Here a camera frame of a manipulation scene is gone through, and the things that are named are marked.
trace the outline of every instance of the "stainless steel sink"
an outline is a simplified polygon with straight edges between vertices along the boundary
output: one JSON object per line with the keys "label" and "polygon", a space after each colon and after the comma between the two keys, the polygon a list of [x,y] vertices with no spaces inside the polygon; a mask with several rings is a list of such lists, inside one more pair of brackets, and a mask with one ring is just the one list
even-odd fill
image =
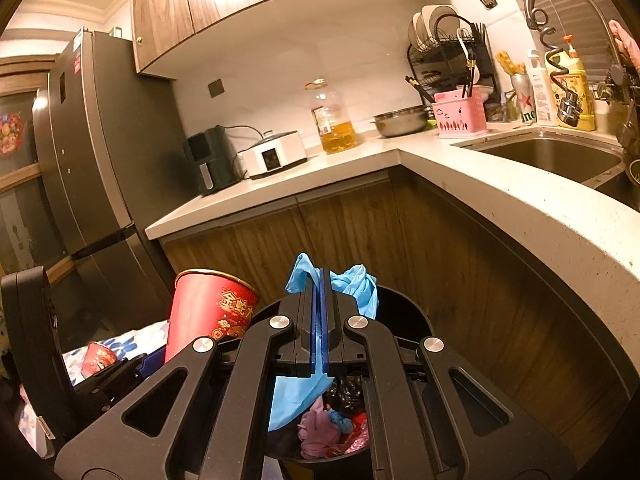
{"label": "stainless steel sink", "polygon": [[622,162],[621,148],[598,140],[543,130],[501,139],[485,138],[458,146],[508,158],[581,183]]}
{"label": "stainless steel sink", "polygon": [[456,144],[508,158],[591,187],[640,212],[640,188],[626,177],[622,148],[546,130],[483,138]]}

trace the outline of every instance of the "white bottle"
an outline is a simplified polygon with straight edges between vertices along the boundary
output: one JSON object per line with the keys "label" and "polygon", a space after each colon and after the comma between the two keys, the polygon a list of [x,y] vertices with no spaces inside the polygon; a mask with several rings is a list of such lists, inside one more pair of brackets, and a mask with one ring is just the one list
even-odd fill
{"label": "white bottle", "polygon": [[529,50],[527,57],[531,60],[532,69],[529,72],[533,97],[536,101],[536,118],[538,124],[544,126],[558,126],[558,105],[551,89],[551,79],[546,67],[540,63],[540,53]]}

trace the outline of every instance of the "black trash bag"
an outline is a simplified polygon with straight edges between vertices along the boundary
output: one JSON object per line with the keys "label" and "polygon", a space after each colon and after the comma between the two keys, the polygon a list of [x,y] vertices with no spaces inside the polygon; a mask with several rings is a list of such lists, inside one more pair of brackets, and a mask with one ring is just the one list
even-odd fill
{"label": "black trash bag", "polygon": [[336,377],[324,394],[322,402],[342,416],[351,418],[364,411],[362,378],[360,376]]}

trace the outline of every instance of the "spring faucet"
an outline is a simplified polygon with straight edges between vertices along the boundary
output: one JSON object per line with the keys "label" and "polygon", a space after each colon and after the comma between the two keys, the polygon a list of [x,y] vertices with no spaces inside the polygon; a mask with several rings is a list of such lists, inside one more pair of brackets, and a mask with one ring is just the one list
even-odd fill
{"label": "spring faucet", "polygon": [[[611,55],[613,56],[613,64],[610,67],[611,79],[613,80],[615,85],[618,86],[622,91],[622,102],[625,105],[628,105],[628,115],[626,118],[626,122],[625,124],[623,124],[620,130],[616,132],[616,137],[618,138],[618,142],[620,143],[620,145],[625,149],[627,174],[633,181],[633,183],[636,184],[636,186],[640,186],[640,171],[638,172],[638,176],[632,175],[632,173],[635,173],[635,171],[629,171],[629,167],[633,163],[637,162],[638,164],[635,164],[635,166],[640,166],[640,136],[638,135],[638,128],[636,126],[636,102],[632,97],[628,78],[626,77],[625,69],[622,66],[622,57],[620,56],[620,53],[616,46],[616,42],[613,38],[613,34],[611,33],[611,30],[609,28],[609,23],[607,23],[607,20],[604,17],[602,11],[598,8],[593,0],[585,1],[587,1],[587,3],[589,3],[591,7],[593,7],[593,10],[595,10],[598,17],[600,18],[604,29],[607,31],[607,37],[609,38],[609,49],[611,51]],[[553,82],[556,83],[565,92],[565,97],[562,98],[558,110],[558,118],[565,124],[576,126],[581,111],[579,96],[574,91],[567,88],[564,83],[556,79],[556,76],[567,74],[569,73],[569,71],[565,67],[557,64],[552,60],[553,56],[556,56],[564,49],[559,46],[550,45],[545,41],[545,36],[555,33],[556,28],[548,26],[548,14],[544,9],[535,7],[535,3],[536,0],[526,0],[525,18],[527,20],[527,26],[531,30],[536,30],[540,33],[540,41],[545,47],[549,49],[549,52],[546,53],[546,60],[548,60],[548,62],[552,66],[558,69],[550,74]]]}

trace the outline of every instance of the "red paper cup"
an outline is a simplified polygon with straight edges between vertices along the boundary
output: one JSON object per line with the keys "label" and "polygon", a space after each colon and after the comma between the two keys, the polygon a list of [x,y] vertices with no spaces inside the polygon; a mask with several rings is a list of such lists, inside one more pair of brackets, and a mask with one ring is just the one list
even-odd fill
{"label": "red paper cup", "polygon": [[258,299],[251,285],[226,272],[190,269],[178,274],[164,362],[198,336],[242,337]]}
{"label": "red paper cup", "polygon": [[80,373],[85,379],[104,370],[118,360],[116,354],[100,343],[89,343]]}

